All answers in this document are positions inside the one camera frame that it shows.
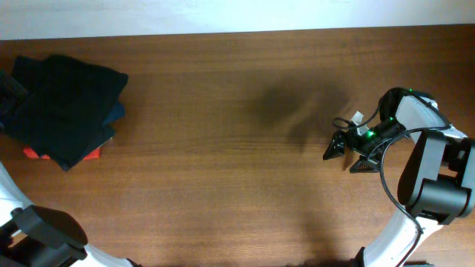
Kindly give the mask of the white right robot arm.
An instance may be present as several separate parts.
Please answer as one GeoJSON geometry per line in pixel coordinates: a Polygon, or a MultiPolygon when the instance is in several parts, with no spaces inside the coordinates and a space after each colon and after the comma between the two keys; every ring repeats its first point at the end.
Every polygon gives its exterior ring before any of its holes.
{"type": "Polygon", "coordinates": [[[325,160],[359,155],[350,173],[377,173],[396,210],[380,235],[360,248],[347,266],[407,266],[413,252],[433,233],[474,209],[474,140],[457,130],[436,100],[410,88],[391,88],[374,112],[380,123],[368,127],[362,113],[335,118],[336,132],[325,160]],[[392,194],[384,175],[390,146],[415,143],[392,194]]]}

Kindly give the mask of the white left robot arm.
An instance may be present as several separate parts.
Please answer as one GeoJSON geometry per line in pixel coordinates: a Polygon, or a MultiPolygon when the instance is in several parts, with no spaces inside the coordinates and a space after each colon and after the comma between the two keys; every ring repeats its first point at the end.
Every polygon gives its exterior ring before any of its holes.
{"type": "Polygon", "coordinates": [[[34,205],[1,166],[1,267],[139,267],[88,243],[68,213],[34,205]]]}

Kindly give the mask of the black shorts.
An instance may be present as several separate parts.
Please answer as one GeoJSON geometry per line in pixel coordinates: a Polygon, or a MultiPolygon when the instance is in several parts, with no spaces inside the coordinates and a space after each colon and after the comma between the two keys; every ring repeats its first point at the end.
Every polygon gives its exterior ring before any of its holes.
{"type": "Polygon", "coordinates": [[[1,72],[1,131],[68,171],[127,83],[125,73],[68,56],[19,56],[1,72]]]}

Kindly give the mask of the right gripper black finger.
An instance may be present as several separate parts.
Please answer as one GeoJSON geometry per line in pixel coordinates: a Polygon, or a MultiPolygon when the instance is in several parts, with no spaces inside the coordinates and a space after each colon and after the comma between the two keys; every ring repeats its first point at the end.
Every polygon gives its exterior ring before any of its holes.
{"type": "Polygon", "coordinates": [[[345,132],[338,130],[332,135],[331,142],[323,154],[323,160],[330,160],[343,156],[345,147],[345,132]]]}
{"type": "Polygon", "coordinates": [[[380,156],[375,156],[372,158],[360,156],[358,160],[350,167],[350,173],[378,173],[380,169],[379,163],[380,156]]]}

